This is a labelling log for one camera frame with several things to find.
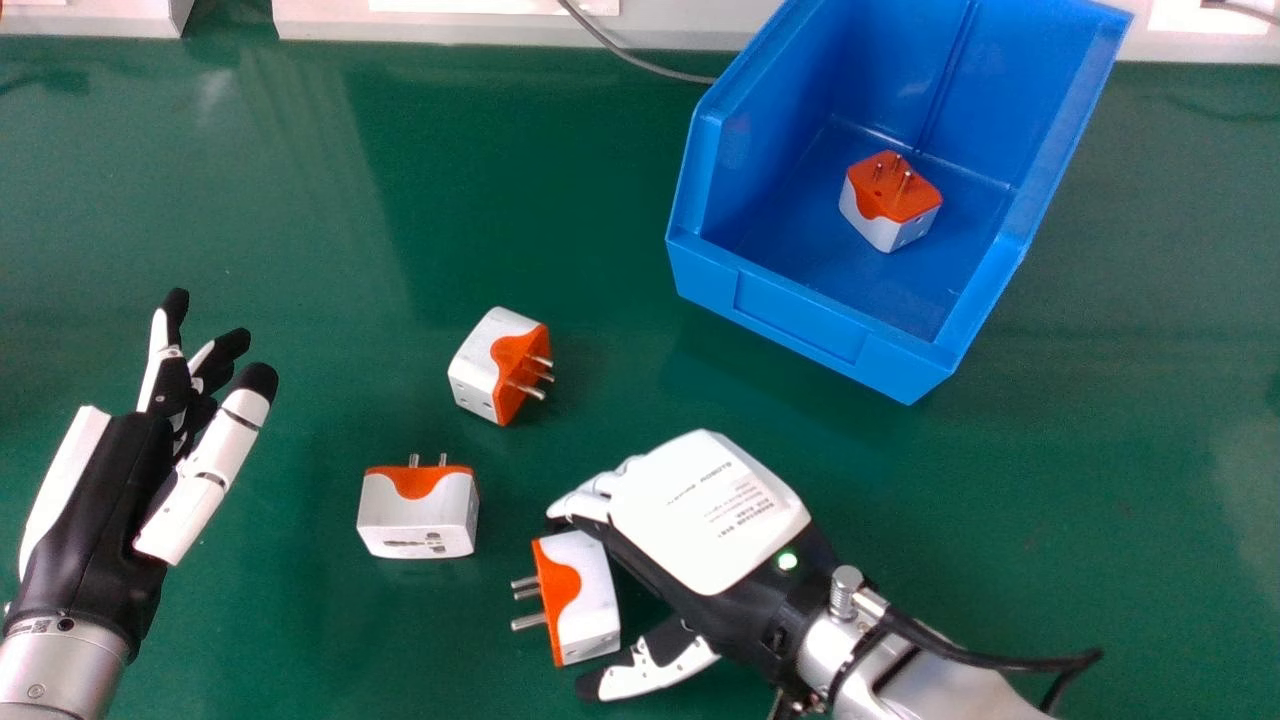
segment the orange and white plug adapter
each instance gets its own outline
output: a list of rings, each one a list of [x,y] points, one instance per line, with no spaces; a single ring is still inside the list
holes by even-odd
[[[933,227],[942,193],[892,150],[849,168],[840,211],[881,252],[919,240]]]
[[[604,546],[582,530],[534,541],[538,574],[513,580],[516,600],[540,597],[543,612],[516,618],[512,630],[547,625],[557,667],[617,652],[622,625]]]
[[[492,423],[507,425],[526,397],[547,398],[538,382],[556,382],[550,369],[552,341],[547,325],[494,307],[449,363],[453,401]]]
[[[365,470],[356,530],[376,557],[444,560],[476,548],[480,496],[465,465],[384,465]]]

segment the green table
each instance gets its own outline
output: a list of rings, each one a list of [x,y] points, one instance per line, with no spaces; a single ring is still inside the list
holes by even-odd
[[[579,705],[507,628],[548,501],[709,427],[957,641],[1105,646],[1065,716],[1280,717],[1280,68],[1117,68],[969,357],[902,407],[676,297],[698,88],[600,51],[280,44],[257,5],[188,35],[0,40],[0,557],[77,405],[132,406],[170,286],[191,341],[243,323],[283,379],[114,716],[763,717],[726,664]],[[559,378],[507,429],[444,378],[499,304]],[[474,557],[365,552],[362,470],[412,451],[476,469]],[[659,609],[620,588],[630,637]]]

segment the blue plastic container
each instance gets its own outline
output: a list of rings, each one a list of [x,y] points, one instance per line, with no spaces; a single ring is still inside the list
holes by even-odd
[[[788,0],[694,114],[681,296],[905,404],[955,372],[1030,245],[1130,15],[1083,0]],[[893,149],[942,191],[882,255],[840,214]]]

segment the robotic hand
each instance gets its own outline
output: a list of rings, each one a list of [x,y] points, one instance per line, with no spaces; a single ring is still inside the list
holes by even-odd
[[[18,596],[0,644],[0,716],[101,717],[151,628],[160,584],[232,486],[275,400],[278,378],[251,364],[221,407],[248,331],[188,361],[178,332],[188,295],[156,310],[136,413],[76,414],[27,519]],[[201,436],[198,445],[197,436]]]
[[[966,651],[841,565],[809,511],[728,438],[696,430],[631,457],[556,501],[675,615],[579,678],[588,701],[673,685],[722,655],[778,691],[771,717],[1046,720],[1101,651],[1044,660]],[[1057,673],[1041,708],[1006,673]]]

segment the screw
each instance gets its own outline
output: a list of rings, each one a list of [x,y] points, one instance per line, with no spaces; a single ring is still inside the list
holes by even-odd
[[[836,620],[850,621],[858,615],[854,593],[863,587],[863,574],[852,565],[841,565],[831,574],[831,598],[827,611]]]

